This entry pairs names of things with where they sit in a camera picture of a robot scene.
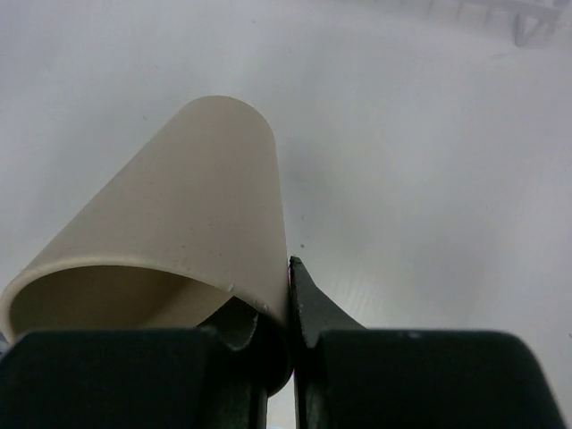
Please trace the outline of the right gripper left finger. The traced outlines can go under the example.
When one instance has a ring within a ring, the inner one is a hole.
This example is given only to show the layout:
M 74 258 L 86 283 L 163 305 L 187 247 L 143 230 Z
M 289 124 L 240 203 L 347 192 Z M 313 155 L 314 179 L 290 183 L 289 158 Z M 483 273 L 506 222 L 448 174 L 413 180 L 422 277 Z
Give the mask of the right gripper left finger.
M 28 332 L 1 358 L 4 428 L 262 428 L 287 333 L 231 299 L 194 328 Z

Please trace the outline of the beige plastic cup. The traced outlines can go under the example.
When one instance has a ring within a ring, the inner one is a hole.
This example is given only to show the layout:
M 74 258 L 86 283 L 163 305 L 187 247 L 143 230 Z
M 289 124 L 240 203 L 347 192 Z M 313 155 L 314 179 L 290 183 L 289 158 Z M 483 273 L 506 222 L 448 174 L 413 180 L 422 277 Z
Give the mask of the beige plastic cup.
M 288 268 L 273 132 L 232 97 L 196 99 L 10 282 L 6 364 L 191 377 L 290 376 Z

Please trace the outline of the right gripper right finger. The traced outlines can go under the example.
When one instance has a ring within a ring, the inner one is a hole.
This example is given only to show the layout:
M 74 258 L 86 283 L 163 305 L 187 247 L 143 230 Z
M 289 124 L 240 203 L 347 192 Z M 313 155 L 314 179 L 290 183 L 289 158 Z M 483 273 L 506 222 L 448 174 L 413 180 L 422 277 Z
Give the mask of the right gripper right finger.
M 290 308 L 300 428 L 562 428 L 533 352 L 495 331 L 368 329 L 298 257 Z

